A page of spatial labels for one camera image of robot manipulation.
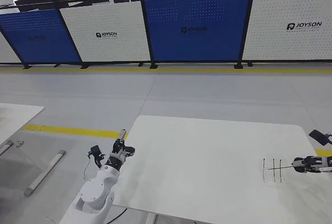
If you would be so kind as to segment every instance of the joyson logo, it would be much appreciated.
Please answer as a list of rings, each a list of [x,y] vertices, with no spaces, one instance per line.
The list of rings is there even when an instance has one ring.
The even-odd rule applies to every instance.
[[[97,32],[96,36],[99,39],[117,38],[117,32]]]
[[[181,34],[189,34],[195,32],[206,32],[208,30],[207,27],[182,27]]]
[[[321,25],[322,25],[322,22],[300,22],[297,25],[292,22],[292,23],[288,24],[287,30],[316,31],[316,30],[319,30]]]

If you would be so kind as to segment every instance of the black cable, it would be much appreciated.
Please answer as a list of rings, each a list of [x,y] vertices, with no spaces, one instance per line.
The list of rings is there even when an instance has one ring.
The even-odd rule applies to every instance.
[[[110,222],[106,223],[106,224],[110,224],[112,223],[113,221],[117,220],[120,216],[123,215],[123,213],[125,213],[125,211],[127,211],[127,208],[125,210],[123,210],[123,212],[121,214],[119,214],[116,218],[114,218],[113,220],[111,220]]]

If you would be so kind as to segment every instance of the cable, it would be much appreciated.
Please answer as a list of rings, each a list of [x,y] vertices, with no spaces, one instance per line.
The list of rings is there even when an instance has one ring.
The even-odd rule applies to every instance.
[[[85,175],[85,172],[86,172],[86,169],[87,169],[87,167],[88,167],[88,165],[90,164],[90,161],[91,161],[91,159],[88,159],[88,163],[87,163],[87,165],[86,165],[86,167],[85,167],[85,169],[83,170],[83,179],[86,181],[86,175]]]
[[[125,211],[127,211],[127,208],[125,210],[123,210],[123,212],[121,214],[119,214],[116,218],[114,218],[113,220],[111,220],[110,222],[106,223],[106,224],[110,224],[112,223],[113,221],[117,220],[120,216],[123,215],[123,213],[125,213]]]

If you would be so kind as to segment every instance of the white robotic arm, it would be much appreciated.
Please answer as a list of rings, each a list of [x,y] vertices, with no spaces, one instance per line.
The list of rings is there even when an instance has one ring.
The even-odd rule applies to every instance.
[[[113,151],[105,165],[101,165],[104,155],[98,146],[91,148],[88,156],[94,156],[96,165],[100,168],[95,178],[87,181],[74,201],[67,209],[60,224],[103,224],[114,201],[114,193],[111,191],[113,185],[118,181],[120,168],[126,161],[126,157],[133,156],[135,149],[124,144],[126,130],[122,130],[116,139]],[[84,212],[84,204],[99,211],[96,214]]]

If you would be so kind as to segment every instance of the yellow floor stripe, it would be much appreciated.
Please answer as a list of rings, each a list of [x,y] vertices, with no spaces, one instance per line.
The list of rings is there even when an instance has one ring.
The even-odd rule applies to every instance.
[[[22,130],[32,130],[35,132],[50,132],[50,133],[60,133],[60,134],[74,134],[78,136],[93,136],[101,138],[117,138],[119,135],[119,132],[113,132],[111,130],[65,128],[65,127],[56,127],[56,126],[35,125],[35,124],[26,125]]]
[[[22,72],[22,73],[35,73],[35,72],[48,72],[48,73],[66,73],[66,72],[194,72],[194,73],[332,73],[332,69],[232,69],[232,68],[37,68],[22,69],[21,67],[15,68],[0,68],[0,72]]]

